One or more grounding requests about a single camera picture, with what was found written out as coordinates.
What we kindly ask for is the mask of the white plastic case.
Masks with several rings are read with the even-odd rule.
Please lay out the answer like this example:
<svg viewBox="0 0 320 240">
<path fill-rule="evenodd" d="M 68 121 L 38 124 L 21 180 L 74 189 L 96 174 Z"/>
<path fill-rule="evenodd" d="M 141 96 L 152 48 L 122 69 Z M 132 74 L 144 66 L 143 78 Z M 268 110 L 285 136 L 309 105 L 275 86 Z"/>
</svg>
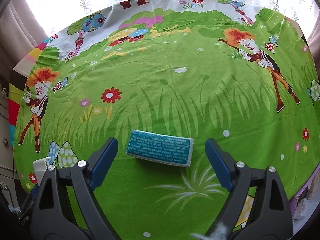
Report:
<svg viewBox="0 0 320 240">
<path fill-rule="evenodd" d="M 33 169 L 34 169 L 34 173 L 35 173 L 35 177 L 38 185 L 40 185 L 42 178 L 49 166 L 49 161 L 50 161 L 49 157 L 45 157 L 45 158 L 33 161 Z"/>
</svg>

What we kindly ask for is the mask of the teal tissue pack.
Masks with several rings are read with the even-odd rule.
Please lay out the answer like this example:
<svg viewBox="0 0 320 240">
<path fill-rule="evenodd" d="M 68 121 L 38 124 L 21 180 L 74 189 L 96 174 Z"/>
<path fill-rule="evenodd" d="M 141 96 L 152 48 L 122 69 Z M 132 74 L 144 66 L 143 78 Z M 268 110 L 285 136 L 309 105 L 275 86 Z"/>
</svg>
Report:
<svg viewBox="0 0 320 240">
<path fill-rule="evenodd" d="M 128 155 L 156 163 L 190 167 L 194 139 L 133 130 Z"/>
</svg>

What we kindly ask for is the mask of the purple storage box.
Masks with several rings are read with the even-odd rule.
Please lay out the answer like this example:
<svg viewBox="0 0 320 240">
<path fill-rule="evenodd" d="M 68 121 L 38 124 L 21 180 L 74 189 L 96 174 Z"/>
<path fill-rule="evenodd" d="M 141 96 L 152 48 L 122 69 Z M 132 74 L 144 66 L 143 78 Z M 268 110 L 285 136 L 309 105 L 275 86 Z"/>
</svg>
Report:
<svg viewBox="0 0 320 240">
<path fill-rule="evenodd" d="M 289 201 L 293 235 L 296 235 L 315 216 L 319 206 L 319 165 L 302 188 Z"/>
</svg>

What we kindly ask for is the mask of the green cartoon tablecloth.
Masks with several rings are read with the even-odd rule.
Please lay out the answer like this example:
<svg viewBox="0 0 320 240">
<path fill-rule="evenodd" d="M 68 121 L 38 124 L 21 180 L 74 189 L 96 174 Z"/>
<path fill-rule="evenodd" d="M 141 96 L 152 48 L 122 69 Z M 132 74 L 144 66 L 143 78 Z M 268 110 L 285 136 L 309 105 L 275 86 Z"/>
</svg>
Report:
<svg viewBox="0 0 320 240">
<path fill-rule="evenodd" d="M 94 193 L 123 239 L 205 233 L 228 194 L 209 138 L 250 167 L 274 166 L 288 197 L 319 164 L 308 46 L 281 13 L 228 0 L 131 0 L 75 21 L 14 68 L 9 120 L 25 191 L 33 161 L 71 167 L 117 139 Z M 128 155 L 135 129 L 194 139 L 190 167 Z"/>
</svg>

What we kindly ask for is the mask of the pink drape curtain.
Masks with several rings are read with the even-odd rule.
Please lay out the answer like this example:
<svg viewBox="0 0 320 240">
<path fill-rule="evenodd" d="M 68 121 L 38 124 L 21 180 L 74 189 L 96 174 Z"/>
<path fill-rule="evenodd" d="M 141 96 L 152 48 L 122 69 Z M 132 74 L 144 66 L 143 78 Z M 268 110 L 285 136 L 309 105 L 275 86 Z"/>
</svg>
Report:
<svg viewBox="0 0 320 240">
<path fill-rule="evenodd" d="M 26 0 L 11 0 L 1 15 L 1 66 L 12 69 L 47 38 Z"/>
</svg>

